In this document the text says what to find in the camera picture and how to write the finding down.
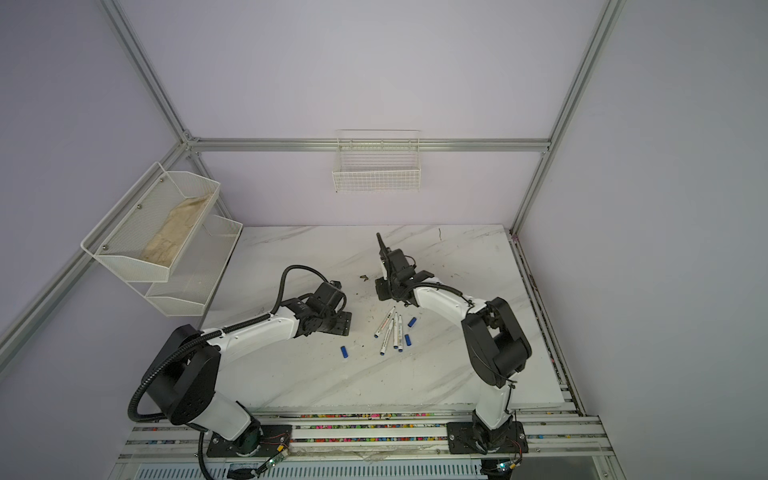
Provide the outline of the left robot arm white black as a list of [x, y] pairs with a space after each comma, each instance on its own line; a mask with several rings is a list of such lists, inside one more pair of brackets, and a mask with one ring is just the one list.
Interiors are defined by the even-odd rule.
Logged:
[[267, 444], [261, 423], [246, 407], [217, 391], [223, 367], [273, 343], [326, 333], [349, 333], [351, 314], [338, 281], [324, 281], [311, 293], [280, 300], [273, 311], [219, 329], [175, 329], [142, 377], [129, 401], [134, 422], [167, 420], [193, 426], [251, 456]]

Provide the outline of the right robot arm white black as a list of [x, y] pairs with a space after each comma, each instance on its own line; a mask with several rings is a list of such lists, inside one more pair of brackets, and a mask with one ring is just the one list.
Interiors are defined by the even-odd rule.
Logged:
[[513, 413], [509, 407], [514, 389], [512, 377], [525, 369], [533, 349], [506, 300], [482, 300], [439, 281], [432, 273], [417, 269], [400, 249], [385, 245], [376, 235], [383, 276], [375, 281], [381, 301], [431, 311], [460, 327], [469, 363], [483, 382], [470, 423], [453, 423], [449, 434], [457, 443], [453, 450], [481, 454], [514, 450], [522, 452]]

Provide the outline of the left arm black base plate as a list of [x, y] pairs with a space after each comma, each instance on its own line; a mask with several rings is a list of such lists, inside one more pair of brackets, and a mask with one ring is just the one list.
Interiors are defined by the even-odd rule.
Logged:
[[209, 458], [268, 458], [289, 447], [292, 433], [288, 424], [252, 427], [233, 441], [214, 433], [205, 453]]

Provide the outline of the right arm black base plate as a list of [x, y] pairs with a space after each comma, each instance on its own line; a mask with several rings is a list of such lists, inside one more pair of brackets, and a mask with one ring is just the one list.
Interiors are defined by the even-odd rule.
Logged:
[[507, 420], [489, 429], [480, 421], [450, 422], [446, 425], [451, 454], [527, 454], [529, 446], [523, 424]]

